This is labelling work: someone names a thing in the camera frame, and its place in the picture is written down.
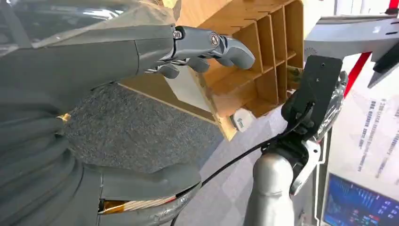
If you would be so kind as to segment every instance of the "floor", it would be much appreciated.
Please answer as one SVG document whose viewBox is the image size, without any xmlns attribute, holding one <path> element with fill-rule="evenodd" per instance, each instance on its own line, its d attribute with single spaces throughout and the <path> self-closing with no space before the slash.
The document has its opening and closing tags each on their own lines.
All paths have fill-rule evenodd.
<svg viewBox="0 0 399 226">
<path fill-rule="evenodd" d="M 224 140 L 202 167 L 202 178 L 207 178 L 247 149 L 277 135 L 285 126 L 279 109 L 276 109 L 258 119 L 244 133 L 236 135 L 232 141 Z M 252 190 L 252 168 L 259 156 L 260 152 L 254 152 L 215 177 L 182 211 L 176 225 L 241 226 Z M 312 210 L 311 181 L 309 180 L 301 193 L 293 198 L 295 215 L 298 219 L 303 218 L 305 215 L 302 213 L 306 212 L 308 219 L 303 218 L 305 222 L 309 222 Z"/>
<path fill-rule="evenodd" d="M 190 162 L 201 169 L 203 179 L 286 125 L 276 109 L 228 142 L 216 126 L 115 84 L 94 90 L 71 115 L 65 133 L 83 161 L 141 172 Z M 182 211 L 176 225 L 242 225 L 259 155 L 250 154 L 214 178 Z M 298 216 L 311 212 L 311 185 L 303 190 L 305 194 L 294 198 Z"/>
</svg>

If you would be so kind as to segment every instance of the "monitor screen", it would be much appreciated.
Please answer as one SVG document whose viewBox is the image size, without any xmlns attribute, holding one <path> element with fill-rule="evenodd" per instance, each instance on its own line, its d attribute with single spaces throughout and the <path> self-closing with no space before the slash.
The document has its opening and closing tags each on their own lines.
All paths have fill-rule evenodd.
<svg viewBox="0 0 399 226">
<path fill-rule="evenodd" d="M 324 221 L 332 226 L 399 226 L 399 202 L 330 174 Z"/>
</svg>

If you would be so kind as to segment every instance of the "wooden compartment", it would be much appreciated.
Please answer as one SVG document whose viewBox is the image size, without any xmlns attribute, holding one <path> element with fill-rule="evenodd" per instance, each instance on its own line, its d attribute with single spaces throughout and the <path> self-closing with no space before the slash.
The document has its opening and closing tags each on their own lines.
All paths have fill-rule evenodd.
<svg viewBox="0 0 399 226">
<path fill-rule="evenodd" d="M 299 38 L 298 29 L 303 24 L 301 12 L 300 0 L 233 0 L 200 25 L 218 33 L 231 31 L 232 37 L 255 56 L 249 70 L 212 63 L 209 72 L 203 74 L 210 101 L 221 117 L 229 117 L 241 107 L 260 117 L 286 101 L 287 65 L 298 66 L 302 61 L 303 38 Z"/>
<path fill-rule="evenodd" d="M 191 75 L 184 75 L 192 77 L 209 109 L 180 101 L 170 87 L 160 87 L 166 82 L 158 75 L 151 78 L 156 87 L 150 85 L 149 79 L 144 83 L 141 78 L 121 84 L 217 125 L 228 140 L 237 132 L 230 120 L 236 110 L 249 109 L 256 117 L 267 114 L 287 99 L 287 89 L 291 87 L 287 67 L 303 68 L 301 0 L 182 1 L 177 25 L 213 30 L 240 40 L 254 54 L 254 65 L 241 70 L 209 60 L 206 73 L 192 71 Z"/>
</svg>

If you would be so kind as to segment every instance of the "cardboard organizer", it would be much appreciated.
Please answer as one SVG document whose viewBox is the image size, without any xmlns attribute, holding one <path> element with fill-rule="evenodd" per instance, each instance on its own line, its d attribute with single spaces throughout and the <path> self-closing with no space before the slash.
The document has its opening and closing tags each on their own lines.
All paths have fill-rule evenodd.
<svg viewBox="0 0 399 226">
<path fill-rule="evenodd" d="M 303 68 L 303 3 L 232 0 L 198 27 L 231 35 L 255 56 L 249 70 L 209 60 L 208 72 L 192 73 L 210 112 L 179 101 L 161 75 L 138 76 L 121 85 L 217 125 L 230 140 L 237 132 L 230 120 L 236 110 L 243 107 L 260 117 L 286 101 L 291 89 L 287 67 Z"/>
</svg>

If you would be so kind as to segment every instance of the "robotic arm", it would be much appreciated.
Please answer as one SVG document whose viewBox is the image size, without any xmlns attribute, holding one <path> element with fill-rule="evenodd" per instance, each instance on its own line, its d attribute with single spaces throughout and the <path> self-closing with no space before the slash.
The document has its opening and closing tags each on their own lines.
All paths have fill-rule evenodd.
<svg viewBox="0 0 399 226">
<path fill-rule="evenodd" d="M 286 130 L 261 146 L 244 226 L 294 225 L 290 196 L 297 195 L 319 162 L 318 142 L 342 105 L 347 75 L 340 59 L 310 56 L 300 89 L 283 105 Z"/>
<path fill-rule="evenodd" d="M 1 3 L 6 22 L 15 22 L 10 5 Z M 18 23 L 9 27 L 14 38 L 26 44 Z M 116 33 L 123 39 L 115 40 Z M 170 221 L 201 187 L 193 166 L 177 164 L 147 175 L 82 163 L 58 134 L 63 123 L 56 116 L 72 110 L 91 89 L 125 77 L 161 73 L 175 78 L 174 65 L 204 72 L 208 58 L 243 69 L 255 60 L 235 39 L 170 25 L 91 30 L 45 48 L 21 47 L 0 58 L 0 225 L 156 226 Z M 289 195 L 297 194 L 319 159 L 313 137 L 321 128 L 334 88 L 340 85 L 341 63 L 309 57 L 301 88 L 283 107 L 287 130 L 261 146 L 246 225 L 293 224 L 293 215 L 288 218 L 282 213 L 292 210 Z M 99 201 L 102 208 L 104 200 L 170 196 L 176 199 L 158 206 L 97 213 Z"/>
</svg>

